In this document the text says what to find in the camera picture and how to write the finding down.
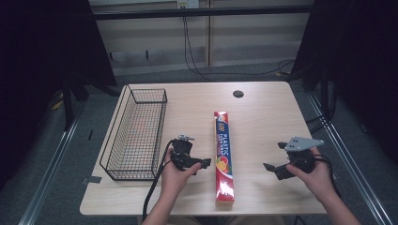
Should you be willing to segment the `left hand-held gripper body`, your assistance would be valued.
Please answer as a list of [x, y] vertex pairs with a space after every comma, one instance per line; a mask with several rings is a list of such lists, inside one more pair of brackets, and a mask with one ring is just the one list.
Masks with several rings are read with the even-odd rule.
[[179, 135], [172, 141], [172, 146], [171, 160], [180, 171], [184, 171], [196, 163], [195, 159], [191, 157], [191, 137]]

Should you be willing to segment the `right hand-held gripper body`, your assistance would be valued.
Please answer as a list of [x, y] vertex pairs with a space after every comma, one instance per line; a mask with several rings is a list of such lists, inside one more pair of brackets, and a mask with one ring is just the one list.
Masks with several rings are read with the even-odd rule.
[[323, 144], [323, 140], [294, 136], [287, 143], [284, 151], [288, 155], [288, 159], [292, 165], [295, 165], [306, 173], [311, 173], [315, 165], [315, 159], [311, 149]]

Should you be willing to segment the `person's left hand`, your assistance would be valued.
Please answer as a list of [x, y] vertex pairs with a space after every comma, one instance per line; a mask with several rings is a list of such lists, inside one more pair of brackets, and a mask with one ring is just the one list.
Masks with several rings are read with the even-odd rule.
[[[171, 160], [172, 149], [166, 153], [166, 163], [164, 164], [161, 173], [161, 195], [179, 195], [179, 193], [186, 186], [191, 175], [186, 175], [185, 171], [180, 171]], [[191, 168], [201, 169], [201, 165], [196, 163]]]

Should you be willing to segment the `person's right hand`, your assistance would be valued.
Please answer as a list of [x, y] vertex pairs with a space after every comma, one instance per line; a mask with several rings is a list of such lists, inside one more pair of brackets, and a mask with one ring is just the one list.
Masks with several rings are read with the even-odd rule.
[[286, 169], [301, 179], [319, 202], [328, 203], [335, 199], [339, 200], [331, 182], [329, 166], [326, 162], [317, 161], [314, 170], [310, 173], [306, 173], [291, 164], [288, 164]]

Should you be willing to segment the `red plastic wrap box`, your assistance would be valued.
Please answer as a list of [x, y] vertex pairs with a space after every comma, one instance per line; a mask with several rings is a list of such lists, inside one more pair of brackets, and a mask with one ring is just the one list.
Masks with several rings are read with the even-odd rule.
[[214, 112], [216, 199], [219, 206], [231, 207], [235, 202], [231, 142], [227, 112]]

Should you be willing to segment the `grey tape piece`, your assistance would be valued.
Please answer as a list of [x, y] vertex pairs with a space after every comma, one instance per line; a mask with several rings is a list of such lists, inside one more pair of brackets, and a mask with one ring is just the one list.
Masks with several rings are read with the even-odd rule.
[[87, 177], [84, 177], [84, 178], [81, 180], [81, 183], [82, 183], [83, 185], [88, 185], [88, 184], [90, 184], [90, 183], [99, 184], [100, 181], [101, 181], [101, 178], [98, 177], [98, 176], [87, 176]]

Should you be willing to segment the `dark curtain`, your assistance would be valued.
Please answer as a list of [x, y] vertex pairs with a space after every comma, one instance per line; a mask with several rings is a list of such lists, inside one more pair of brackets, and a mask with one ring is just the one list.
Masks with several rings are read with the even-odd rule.
[[89, 0], [0, 0], [0, 190], [23, 161], [53, 94], [115, 85]]
[[398, 164], [398, 0], [314, 0], [292, 73], [333, 82]]

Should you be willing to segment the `black horizontal metal bar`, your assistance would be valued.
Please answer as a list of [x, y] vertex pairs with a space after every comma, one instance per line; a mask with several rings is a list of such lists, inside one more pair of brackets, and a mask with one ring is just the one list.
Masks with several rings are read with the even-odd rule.
[[259, 14], [295, 14], [308, 13], [312, 6], [281, 6], [281, 7], [217, 7], [217, 8], [188, 8], [145, 11], [122, 11], [93, 13], [91, 18], [95, 21], [108, 20], [134, 20], [158, 18], [187, 18], [203, 16], [236, 16]]

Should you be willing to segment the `silver floor rail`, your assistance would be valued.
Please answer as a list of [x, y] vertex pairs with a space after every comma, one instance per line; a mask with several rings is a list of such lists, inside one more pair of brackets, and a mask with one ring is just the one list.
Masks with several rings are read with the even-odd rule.
[[73, 119], [69, 128], [63, 132], [61, 141], [55, 149], [50, 164], [48, 165], [47, 170], [43, 175], [34, 196], [25, 208], [18, 225], [35, 225], [39, 212], [51, 189], [57, 171], [60, 167], [61, 161], [63, 160], [63, 157], [68, 150], [69, 144], [74, 136], [79, 121], [80, 119], [78, 117]]
[[393, 221], [390, 218], [388, 211], [386, 210], [383, 203], [379, 200], [378, 196], [375, 194], [374, 190], [371, 188], [370, 184], [366, 180], [365, 176], [361, 172], [355, 159], [352, 157], [349, 149], [345, 145], [340, 134], [336, 130], [332, 122], [327, 122], [325, 116], [321, 112], [321, 103], [317, 99], [314, 93], [308, 93], [307, 97], [312, 104], [315, 113], [321, 117], [320, 121], [323, 128], [328, 133], [328, 136], [337, 150], [340, 158], [342, 159], [345, 167], [347, 168], [349, 174], [356, 187], [358, 188], [362, 199], [367, 204], [370, 209], [375, 221], [378, 225], [393, 225]]

